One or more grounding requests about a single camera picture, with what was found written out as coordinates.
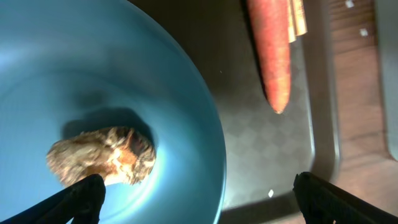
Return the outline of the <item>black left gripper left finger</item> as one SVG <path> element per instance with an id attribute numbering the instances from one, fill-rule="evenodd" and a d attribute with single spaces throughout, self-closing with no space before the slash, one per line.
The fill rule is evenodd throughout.
<path id="1" fill-rule="evenodd" d="M 2 224 L 98 224 L 106 187 L 99 174 L 92 174 Z"/>

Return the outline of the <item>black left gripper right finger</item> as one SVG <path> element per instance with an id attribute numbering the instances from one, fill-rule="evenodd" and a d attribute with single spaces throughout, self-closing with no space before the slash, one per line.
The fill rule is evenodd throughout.
<path id="1" fill-rule="evenodd" d="M 397 217 L 355 197 L 311 172 L 297 174 L 294 195 L 306 223 L 397 223 Z"/>

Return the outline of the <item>brown mushroom piece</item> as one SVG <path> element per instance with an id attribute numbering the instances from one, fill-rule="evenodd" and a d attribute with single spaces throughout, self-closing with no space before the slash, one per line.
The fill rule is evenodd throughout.
<path id="1" fill-rule="evenodd" d="M 46 160 L 66 187 L 92 174 L 99 174 L 105 185 L 134 185 L 152 172 L 156 154 L 144 135 L 114 126 L 60 140 L 52 145 Z"/>

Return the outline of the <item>dark blue plate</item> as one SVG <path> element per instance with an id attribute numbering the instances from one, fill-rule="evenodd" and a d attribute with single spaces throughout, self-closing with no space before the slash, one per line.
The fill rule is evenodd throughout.
<path id="1" fill-rule="evenodd" d="M 62 190 L 46 153 L 60 139 L 131 126 L 157 161 L 106 189 L 101 223 L 216 223 L 223 130 L 188 55 L 127 1 L 1 1 L 1 219 Z"/>

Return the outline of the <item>orange carrot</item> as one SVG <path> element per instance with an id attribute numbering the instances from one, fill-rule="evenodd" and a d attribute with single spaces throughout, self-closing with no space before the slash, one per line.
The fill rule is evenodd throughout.
<path id="1" fill-rule="evenodd" d="M 291 85 L 289 4 L 287 0 L 247 0 L 246 5 L 267 100 L 281 114 Z"/>

